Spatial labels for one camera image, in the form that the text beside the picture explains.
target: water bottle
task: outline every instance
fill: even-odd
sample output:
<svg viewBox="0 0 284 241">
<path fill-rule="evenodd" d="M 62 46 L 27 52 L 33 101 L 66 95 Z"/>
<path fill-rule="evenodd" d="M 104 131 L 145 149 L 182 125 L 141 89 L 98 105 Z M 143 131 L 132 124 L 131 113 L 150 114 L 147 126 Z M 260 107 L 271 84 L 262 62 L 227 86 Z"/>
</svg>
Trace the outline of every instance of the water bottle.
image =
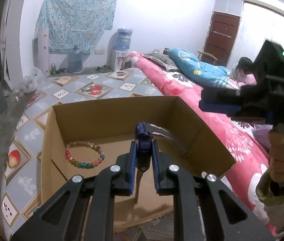
<svg viewBox="0 0 284 241">
<path fill-rule="evenodd" d="M 74 45 L 73 49 L 68 53 L 68 69 L 69 73 L 80 73 L 83 70 L 83 52 L 80 51 L 78 45 Z"/>
<path fill-rule="evenodd" d="M 132 29 L 120 28 L 117 30 L 117 40 L 114 49 L 125 52 L 130 49 Z"/>
</svg>

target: blue cloth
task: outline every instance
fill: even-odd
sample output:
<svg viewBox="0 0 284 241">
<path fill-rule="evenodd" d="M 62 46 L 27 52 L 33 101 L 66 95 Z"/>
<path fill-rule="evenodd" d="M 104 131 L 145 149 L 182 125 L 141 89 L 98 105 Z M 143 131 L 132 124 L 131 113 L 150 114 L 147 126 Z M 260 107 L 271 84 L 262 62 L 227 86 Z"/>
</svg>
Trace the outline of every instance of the blue cloth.
<svg viewBox="0 0 284 241">
<path fill-rule="evenodd" d="M 174 48 L 167 51 L 168 56 L 175 62 L 184 75 L 195 83 L 210 87 L 227 87 L 229 84 L 229 69 L 199 62 L 198 58 L 186 50 Z"/>
<path fill-rule="evenodd" d="M 49 29 L 50 51 L 66 53 L 77 45 L 90 54 L 104 30 L 111 30 L 117 0 L 44 0 L 35 38 Z"/>
</svg>

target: can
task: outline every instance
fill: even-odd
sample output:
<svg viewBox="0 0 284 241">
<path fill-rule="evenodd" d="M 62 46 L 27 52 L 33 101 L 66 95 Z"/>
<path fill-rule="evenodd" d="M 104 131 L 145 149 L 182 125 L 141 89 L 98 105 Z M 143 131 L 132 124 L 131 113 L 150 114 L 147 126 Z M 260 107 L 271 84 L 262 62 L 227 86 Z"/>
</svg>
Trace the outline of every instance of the can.
<svg viewBox="0 0 284 241">
<path fill-rule="evenodd" d="M 53 63 L 51 65 L 51 75 L 56 75 L 56 66 Z"/>
</svg>

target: human hand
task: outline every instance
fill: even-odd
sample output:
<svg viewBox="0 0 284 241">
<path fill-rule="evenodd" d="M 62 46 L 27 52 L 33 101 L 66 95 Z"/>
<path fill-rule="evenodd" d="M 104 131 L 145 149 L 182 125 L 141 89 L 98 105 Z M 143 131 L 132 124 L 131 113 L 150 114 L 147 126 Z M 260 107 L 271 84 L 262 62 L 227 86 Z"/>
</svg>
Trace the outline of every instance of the human hand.
<svg viewBox="0 0 284 241">
<path fill-rule="evenodd" d="M 268 133 L 268 138 L 271 144 L 270 177 L 275 182 L 284 182 L 284 135 L 272 129 Z"/>
</svg>

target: beaded bracelet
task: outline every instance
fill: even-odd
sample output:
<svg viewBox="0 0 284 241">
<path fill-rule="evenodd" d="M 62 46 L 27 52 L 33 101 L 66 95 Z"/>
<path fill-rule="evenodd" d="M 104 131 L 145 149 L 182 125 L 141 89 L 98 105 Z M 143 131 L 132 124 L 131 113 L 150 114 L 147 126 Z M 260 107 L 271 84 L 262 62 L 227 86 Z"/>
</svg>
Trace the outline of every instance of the beaded bracelet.
<svg viewBox="0 0 284 241">
<path fill-rule="evenodd" d="M 91 148 L 95 150 L 98 154 L 100 154 L 100 157 L 95 160 L 93 163 L 85 163 L 85 162 L 78 162 L 77 160 L 73 159 L 71 156 L 71 153 L 69 152 L 69 149 L 73 146 L 85 146 L 87 148 Z M 89 141 L 82 141 L 82 140 L 77 140 L 77 141 L 72 141 L 66 145 L 66 151 L 65 151 L 65 156 L 66 159 L 69 160 L 69 162 L 77 168 L 85 168 L 85 169 L 90 169 L 90 168 L 95 168 L 101 162 L 104 160 L 104 152 L 102 151 L 100 146 L 96 146 L 94 143 L 89 142 Z"/>
</svg>

